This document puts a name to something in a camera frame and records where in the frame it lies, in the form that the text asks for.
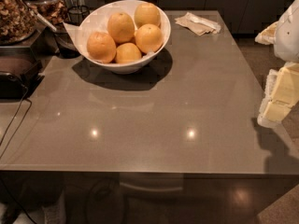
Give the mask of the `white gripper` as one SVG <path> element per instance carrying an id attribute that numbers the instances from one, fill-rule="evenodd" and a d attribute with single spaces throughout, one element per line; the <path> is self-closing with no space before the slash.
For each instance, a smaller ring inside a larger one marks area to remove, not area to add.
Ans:
<path id="1" fill-rule="evenodd" d="M 299 102 L 299 0 L 292 2 L 278 22 L 258 33 L 255 41 L 274 44 L 275 55 L 287 62 L 278 71 L 269 71 L 257 118 L 259 125 L 273 129 Z"/>

